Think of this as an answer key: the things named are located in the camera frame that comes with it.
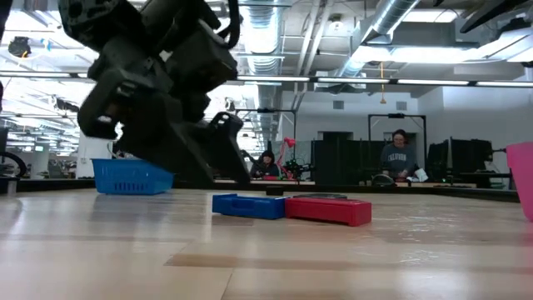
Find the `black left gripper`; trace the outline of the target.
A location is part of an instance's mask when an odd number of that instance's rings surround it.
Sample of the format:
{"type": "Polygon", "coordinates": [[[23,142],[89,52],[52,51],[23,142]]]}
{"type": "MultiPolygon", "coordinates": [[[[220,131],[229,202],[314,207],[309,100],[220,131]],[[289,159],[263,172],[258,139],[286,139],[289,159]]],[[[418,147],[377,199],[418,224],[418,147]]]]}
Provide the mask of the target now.
{"type": "MultiPolygon", "coordinates": [[[[87,75],[96,82],[77,115],[91,138],[117,138],[118,147],[182,179],[211,183],[212,171],[195,140],[197,58],[175,50],[161,56],[132,44],[108,44],[87,75]]],[[[219,112],[208,125],[209,165],[223,177],[248,184],[237,142],[243,121],[219,112]]]]}

